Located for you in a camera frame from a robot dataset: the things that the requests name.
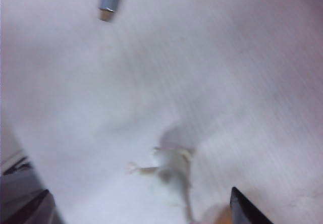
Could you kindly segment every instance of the black object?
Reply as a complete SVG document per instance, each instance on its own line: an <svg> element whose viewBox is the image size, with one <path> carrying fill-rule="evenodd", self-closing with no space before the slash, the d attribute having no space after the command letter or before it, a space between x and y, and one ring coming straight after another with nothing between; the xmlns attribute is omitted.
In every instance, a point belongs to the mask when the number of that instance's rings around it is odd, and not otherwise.
<svg viewBox="0 0 323 224"><path fill-rule="evenodd" d="M273 224L236 187L231 191L230 208L233 224Z"/></svg>

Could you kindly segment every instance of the white table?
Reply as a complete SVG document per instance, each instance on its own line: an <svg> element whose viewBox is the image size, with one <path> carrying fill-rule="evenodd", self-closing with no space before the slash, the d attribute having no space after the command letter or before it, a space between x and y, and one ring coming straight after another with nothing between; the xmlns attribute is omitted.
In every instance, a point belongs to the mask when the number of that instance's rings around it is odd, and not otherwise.
<svg viewBox="0 0 323 224"><path fill-rule="evenodd" d="M159 144L195 148L204 223L232 186L323 222L323 0L98 3L2 0L2 108L67 223L184 223L124 173Z"/></svg>

